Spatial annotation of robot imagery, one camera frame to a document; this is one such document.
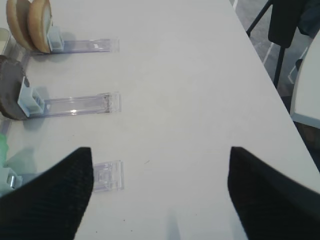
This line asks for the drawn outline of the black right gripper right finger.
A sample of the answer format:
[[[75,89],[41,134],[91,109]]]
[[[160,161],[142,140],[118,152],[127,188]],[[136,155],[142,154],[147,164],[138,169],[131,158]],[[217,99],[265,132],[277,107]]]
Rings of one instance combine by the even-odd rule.
[[[227,188],[249,240],[318,240],[320,195],[243,147],[230,150]]]

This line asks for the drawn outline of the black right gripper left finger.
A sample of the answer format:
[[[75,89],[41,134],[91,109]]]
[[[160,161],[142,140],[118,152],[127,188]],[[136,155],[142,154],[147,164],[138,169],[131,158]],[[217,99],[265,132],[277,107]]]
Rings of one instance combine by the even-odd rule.
[[[93,187],[91,148],[80,147],[0,198],[0,238],[73,240]]]

